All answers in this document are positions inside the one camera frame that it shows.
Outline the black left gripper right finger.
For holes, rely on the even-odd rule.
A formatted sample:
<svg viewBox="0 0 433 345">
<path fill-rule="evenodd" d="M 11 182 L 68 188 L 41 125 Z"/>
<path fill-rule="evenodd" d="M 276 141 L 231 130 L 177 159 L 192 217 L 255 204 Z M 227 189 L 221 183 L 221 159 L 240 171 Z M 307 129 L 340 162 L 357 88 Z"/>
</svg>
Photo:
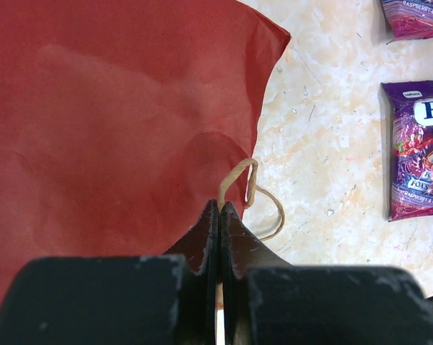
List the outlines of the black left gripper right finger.
<svg viewBox="0 0 433 345">
<path fill-rule="evenodd" d="M 433 344 L 433 307 L 391 266 L 294 266 L 220 212 L 227 344 Z"/>
</svg>

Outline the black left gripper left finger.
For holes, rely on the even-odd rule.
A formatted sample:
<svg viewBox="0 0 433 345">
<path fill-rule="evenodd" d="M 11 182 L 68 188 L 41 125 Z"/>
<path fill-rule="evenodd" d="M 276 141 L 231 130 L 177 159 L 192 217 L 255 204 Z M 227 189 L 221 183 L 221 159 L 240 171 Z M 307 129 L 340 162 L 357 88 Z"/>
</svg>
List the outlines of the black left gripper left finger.
<svg viewBox="0 0 433 345">
<path fill-rule="evenodd" d="M 214 344 L 218 206 L 162 255 L 27 263 L 0 305 L 0 344 Z"/>
</svg>

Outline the red paper bag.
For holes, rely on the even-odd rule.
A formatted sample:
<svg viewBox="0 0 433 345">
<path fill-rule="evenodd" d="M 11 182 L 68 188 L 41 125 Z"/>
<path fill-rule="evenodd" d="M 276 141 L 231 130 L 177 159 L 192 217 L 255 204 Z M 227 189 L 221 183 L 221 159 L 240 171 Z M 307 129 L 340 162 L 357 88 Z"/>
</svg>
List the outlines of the red paper bag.
<svg viewBox="0 0 433 345">
<path fill-rule="evenodd" d="M 238 1 L 0 1 L 0 304 L 32 259 L 171 247 L 290 38 Z"/>
</svg>

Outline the purple berries candy packet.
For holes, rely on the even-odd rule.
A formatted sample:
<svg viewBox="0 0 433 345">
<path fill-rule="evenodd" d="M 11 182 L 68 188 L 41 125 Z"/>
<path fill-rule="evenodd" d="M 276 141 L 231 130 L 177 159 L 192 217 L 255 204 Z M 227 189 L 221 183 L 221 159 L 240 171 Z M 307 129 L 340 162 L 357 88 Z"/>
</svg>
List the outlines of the purple berries candy packet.
<svg viewBox="0 0 433 345">
<path fill-rule="evenodd" d="M 394 109 L 390 219 L 433 215 L 433 80 L 382 89 Z"/>
<path fill-rule="evenodd" d="M 394 40 L 433 38 L 433 0 L 383 0 L 381 4 Z"/>
</svg>

